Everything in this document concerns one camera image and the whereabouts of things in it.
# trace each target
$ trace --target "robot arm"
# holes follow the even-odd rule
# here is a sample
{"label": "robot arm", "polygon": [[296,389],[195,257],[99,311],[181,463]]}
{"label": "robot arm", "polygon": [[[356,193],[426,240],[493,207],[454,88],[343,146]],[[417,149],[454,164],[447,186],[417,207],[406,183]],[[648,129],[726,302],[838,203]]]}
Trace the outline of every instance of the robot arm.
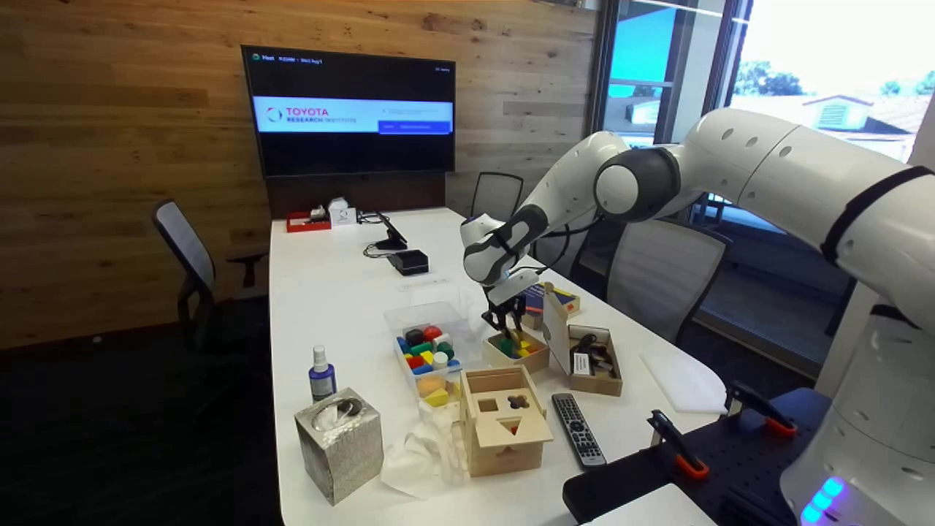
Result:
{"label": "robot arm", "polygon": [[520,257],[574,215],[600,207],[648,221],[702,193],[767,216],[935,333],[933,172],[733,108],[708,114],[678,146],[629,149],[604,133],[584,137],[510,224],[464,224],[464,272],[491,304],[507,304],[534,283]]}

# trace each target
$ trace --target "black remote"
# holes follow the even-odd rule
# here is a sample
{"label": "black remote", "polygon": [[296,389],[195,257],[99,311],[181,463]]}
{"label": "black remote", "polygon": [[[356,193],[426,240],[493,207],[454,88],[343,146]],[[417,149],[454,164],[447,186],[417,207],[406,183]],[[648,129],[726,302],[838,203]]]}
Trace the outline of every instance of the black remote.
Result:
{"label": "black remote", "polygon": [[561,431],[564,431],[564,437],[568,437],[581,470],[609,465],[604,453],[596,449],[596,443],[591,437],[591,427],[587,427],[575,397],[568,394],[568,392],[553,394],[553,408],[555,408]]}

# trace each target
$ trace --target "television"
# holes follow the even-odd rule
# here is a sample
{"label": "television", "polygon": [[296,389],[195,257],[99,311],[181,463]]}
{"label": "television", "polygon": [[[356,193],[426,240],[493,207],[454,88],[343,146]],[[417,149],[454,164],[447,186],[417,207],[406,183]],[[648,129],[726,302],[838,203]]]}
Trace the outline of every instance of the television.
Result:
{"label": "television", "polygon": [[267,178],[455,169],[455,66],[244,47]]}

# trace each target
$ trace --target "wooden wall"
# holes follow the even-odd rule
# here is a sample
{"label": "wooden wall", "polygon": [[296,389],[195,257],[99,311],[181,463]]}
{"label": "wooden wall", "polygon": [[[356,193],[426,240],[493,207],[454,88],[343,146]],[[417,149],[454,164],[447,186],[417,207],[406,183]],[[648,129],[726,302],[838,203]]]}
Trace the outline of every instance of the wooden wall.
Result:
{"label": "wooden wall", "polygon": [[537,0],[3,0],[0,349],[172,321],[162,200],[216,257],[267,247],[239,44],[458,61],[464,212],[477,169],[537,178],[580,142],[594,26]]}

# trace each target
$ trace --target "conference table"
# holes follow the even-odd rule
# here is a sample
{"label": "conference table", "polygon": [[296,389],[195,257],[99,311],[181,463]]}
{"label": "conference table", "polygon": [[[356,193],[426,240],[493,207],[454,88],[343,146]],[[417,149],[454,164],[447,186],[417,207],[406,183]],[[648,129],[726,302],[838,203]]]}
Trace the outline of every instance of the conference table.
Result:
{"label": "conference table", "polygon": [[[553,431],[553,443],[546,443],[545,463],[534,470],[473,478],[435,488],[425,497],[410,497],[381,479],[372,479],[336,507],[330,507],[304,473],[296,416],[312,405],[308,373],[312,367],[315,346],[325,346],[328,361],[336,370],[339,389],[350,386],[381,413],[382,451],[387,460],[391,460],[406,443],[406,434],[425,419],[425,411],[417,408],[417,394],[394,358],[394,333],[387,316],[444,302],[464,316],[467,333],[477,346],[493,333],[482,321],[486,295],[461,270],[461,216],[447,207],[401,212],[387,216],[413,248],[426,253],[426,275],[404,278],[387,257],[363,256],[372,243],[387,240],[382,225],[289,234],[287,224],[273,224],[268,330],[274,456],[285,525],[575,525],[564,508],[561,485],[581,470],[561,424],[553,416],[549,397],[555,392],[568,392],[564,377],[555,373],[533,374],[534,389],[549,411]],[[717,413],[678,411],[673,405],[673,392],[663,389],[678,384],[678,377],[663,384],[660,374],[648,370],[648,364],[657,364],[651,358],[678,358],[680,367],[708,373],[702,364],[626,320],[621,311],[587,295],[574,281],[555,272],[545,272],[545,281],[553,281],[558,291],[581,300],[581,311],[571,321],[612,329],[621,349],[623,394],[609,397],[575,392],[609,463],[651,446],[651,427],[647,424],[651,411],[663,411],[683,434],[717,419]]]}

